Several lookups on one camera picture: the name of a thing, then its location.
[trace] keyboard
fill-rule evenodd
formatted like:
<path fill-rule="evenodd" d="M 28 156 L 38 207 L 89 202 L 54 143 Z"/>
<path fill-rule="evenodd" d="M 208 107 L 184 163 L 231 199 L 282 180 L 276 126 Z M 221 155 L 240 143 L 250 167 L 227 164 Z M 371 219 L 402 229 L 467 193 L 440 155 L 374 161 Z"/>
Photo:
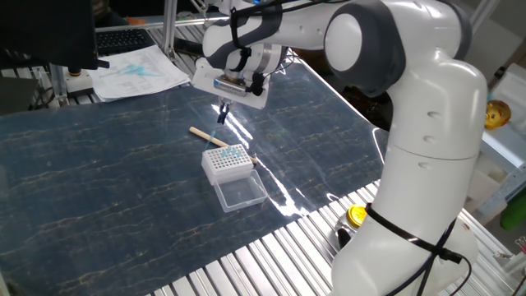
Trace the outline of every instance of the keyboard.
<path fill-rule="evenodd" d="M 97 32 L 95 36 L 99 54 L 126 53 L 155 45 L 144 29 Z"/>

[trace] yellow cap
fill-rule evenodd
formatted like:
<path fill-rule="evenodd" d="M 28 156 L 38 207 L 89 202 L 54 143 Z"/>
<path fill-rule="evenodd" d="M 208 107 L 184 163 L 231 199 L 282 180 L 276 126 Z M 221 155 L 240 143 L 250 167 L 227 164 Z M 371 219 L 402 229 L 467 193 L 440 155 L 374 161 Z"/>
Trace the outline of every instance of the yellow cap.
<path fill-rule="evenodd" d="M 365 211 L 365 208 L 360 205 L 352 205 L 347 210 L 347 221 L 353 227 L 356 227 L 356 228 L 362 225 L 362 222 L 366 216 L 367 216 L 367 212 Z"/>

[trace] yellow object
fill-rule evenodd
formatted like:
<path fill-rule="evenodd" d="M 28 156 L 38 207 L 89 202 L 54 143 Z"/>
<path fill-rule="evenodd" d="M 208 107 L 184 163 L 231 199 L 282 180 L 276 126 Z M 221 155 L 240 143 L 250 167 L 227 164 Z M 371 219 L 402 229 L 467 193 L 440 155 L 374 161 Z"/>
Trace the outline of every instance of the yellow object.
<path fill-rule="evenodd" d="M 491 100 L 486 105 L 485 127 L 492 130 L 507 124 L 511 118 L 511 110 L 508 104 L 499 100 Z"/>
<path fill-rule="evenodd" d="M 347 221 L 353 227 L 356 227 L 356 228 L 362 225 L 362 222 L 366 216 L 367 216 L 367 212 L 365 211 L 365 208 L 363 206 L 352 205 L 347 210 Z"/>

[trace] paper document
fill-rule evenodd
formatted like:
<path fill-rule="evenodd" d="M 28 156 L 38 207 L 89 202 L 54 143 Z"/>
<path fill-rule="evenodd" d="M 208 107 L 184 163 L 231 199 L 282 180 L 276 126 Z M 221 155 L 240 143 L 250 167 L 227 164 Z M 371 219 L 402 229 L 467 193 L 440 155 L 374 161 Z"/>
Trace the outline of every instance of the paper document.
<path fill-rule="evenodd" d="M 148 95 L 190 82 L 156 45 L 101 58 L 109 69 L 88 70 L 95 93 L 103 102 Z"/>

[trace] clear plastic box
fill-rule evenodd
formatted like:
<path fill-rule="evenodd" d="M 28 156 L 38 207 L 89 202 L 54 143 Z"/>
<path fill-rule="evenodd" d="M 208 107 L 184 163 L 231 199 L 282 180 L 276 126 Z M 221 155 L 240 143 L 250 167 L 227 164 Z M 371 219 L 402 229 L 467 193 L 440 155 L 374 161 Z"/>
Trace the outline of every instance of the clear plastic box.
<path fill-rule="evenodd" d="M 261 203 L 268 197 L 257 171 L 253 169 L 245 176 L 240 176 L 242 178 L 239 179 L 229 176 L 223 183 L 219 178 L 214 184 L 215 193 L 225 213 Z"/>

